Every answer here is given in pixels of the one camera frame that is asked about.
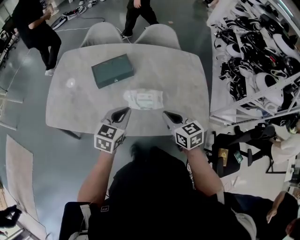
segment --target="black and white marker cube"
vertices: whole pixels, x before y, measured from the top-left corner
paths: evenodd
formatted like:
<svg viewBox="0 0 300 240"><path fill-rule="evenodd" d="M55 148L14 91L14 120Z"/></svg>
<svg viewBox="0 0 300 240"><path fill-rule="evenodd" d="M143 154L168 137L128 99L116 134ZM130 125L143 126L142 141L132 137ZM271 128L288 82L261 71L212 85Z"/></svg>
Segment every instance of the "black and white marker cube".
<svg viewBox="0 0 300 240"><path fill-rule="evenodd" d="M94 147L113 153L123 143L124 135L124 130L101 123L94 135Z"/></svg>
<svg viewBox="0 0 300 240"><path fill-rule="evenodd" d="M174 131L176 143L191 150L203 143L204 130L198 121L190 122Z"/></svg>

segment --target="white shoe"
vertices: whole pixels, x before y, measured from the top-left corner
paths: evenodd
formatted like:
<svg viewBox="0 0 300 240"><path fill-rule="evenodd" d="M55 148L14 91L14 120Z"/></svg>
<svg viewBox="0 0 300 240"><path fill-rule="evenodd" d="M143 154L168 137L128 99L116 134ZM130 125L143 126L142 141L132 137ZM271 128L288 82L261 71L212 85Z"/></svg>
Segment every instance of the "white shoe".
<svg viewBox="0 0 300 240"><path fill-rule="evenodd" d="M45 71L45 76L53 76L55 68L49 69Z"/></svg>

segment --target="desk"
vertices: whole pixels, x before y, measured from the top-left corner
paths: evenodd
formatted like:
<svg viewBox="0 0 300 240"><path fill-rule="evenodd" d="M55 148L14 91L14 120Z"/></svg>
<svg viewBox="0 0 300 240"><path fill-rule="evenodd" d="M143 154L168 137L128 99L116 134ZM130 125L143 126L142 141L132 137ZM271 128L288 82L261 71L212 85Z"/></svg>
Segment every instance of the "desk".
<svg viewBox="0 0 300 240"><path fill-rule="evenodd" d="M296 157L289 159L289 163L287 165L287 170L285 174L285 182L288 182L292 179L293 173L295 171L296 165Z"/></svg>
<svg viewBox="0 0 300 240"><path fill-rule="evenodd" d="M104 88L96 86L91 66L127 54L135 75ZM75 79L73 87L68 80ZM111 109L128 106L127 90L163 91L164 108L133 109L127 126L128 136L170 135L163 110L176 110L194 117L206 131L209 97L198 56L167 47L142 44L107 44L65 52L49 88L46 124L69 131L90 133Z"/></svg>

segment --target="dark green box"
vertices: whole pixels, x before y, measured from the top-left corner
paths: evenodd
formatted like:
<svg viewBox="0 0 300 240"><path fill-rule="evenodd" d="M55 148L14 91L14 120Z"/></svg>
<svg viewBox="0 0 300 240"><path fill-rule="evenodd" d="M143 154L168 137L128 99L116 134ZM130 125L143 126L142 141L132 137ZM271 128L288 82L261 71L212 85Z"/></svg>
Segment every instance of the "dark green box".
<svg viewBox="0 0 300 240"><path fill-rule="evenodd" d="M92 71L99 89L134 75L127 54L94 65Z"/></svg>

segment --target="black shoe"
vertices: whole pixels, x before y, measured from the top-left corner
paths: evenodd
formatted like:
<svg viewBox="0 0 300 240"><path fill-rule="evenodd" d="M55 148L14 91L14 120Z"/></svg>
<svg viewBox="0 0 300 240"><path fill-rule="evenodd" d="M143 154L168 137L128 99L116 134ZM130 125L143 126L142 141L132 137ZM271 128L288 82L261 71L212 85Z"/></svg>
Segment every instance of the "black shoe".
<svg viewBox="0 0 300 240"><path fill-rule="evenodd" d="M131 38L131 37L132 37L132 34L131 34L131 35L125 35L124 33L121 33L121 38L122 38L122 40Z"/></svg>
<svg viewBox="0 0 300 240"><path fill-rule="evenodd" d="M242 134L243 132L241 131L241 129L240 129L239 126L235 126L235 127L234 127L234 133L237 134L237 135L240 135L240 134Z"/></svg>
<svg viewBox="0 0 300 240"><path fill-rule="evenodd" d="M144 155L143 155L143 150L141 149L141 147L137 144L134 143L131 147L130 147L130 155L132 157L133 161L144 161Z"/></svg>

